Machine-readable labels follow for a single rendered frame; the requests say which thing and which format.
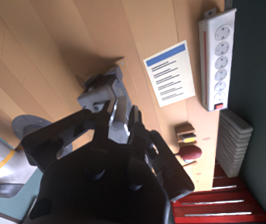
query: power strip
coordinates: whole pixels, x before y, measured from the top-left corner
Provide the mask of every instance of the power strip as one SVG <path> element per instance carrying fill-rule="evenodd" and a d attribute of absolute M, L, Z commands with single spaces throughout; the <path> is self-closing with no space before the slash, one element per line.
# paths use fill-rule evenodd
<path fill-rule="evenodd" d="M 202 105 L 208 111 L 227 108 L 237 9 L 204 13 L 199 25 Z"/>

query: red ball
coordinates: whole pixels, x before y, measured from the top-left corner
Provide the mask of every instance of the red ball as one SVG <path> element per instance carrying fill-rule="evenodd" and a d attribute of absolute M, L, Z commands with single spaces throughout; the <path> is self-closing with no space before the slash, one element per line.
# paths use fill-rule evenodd
<path fill-rule="evenodd" d="M 178 155 L 184 160 L 197 159 L 201 157 L 202 150 L 195 145 L 181 147 Z"/>

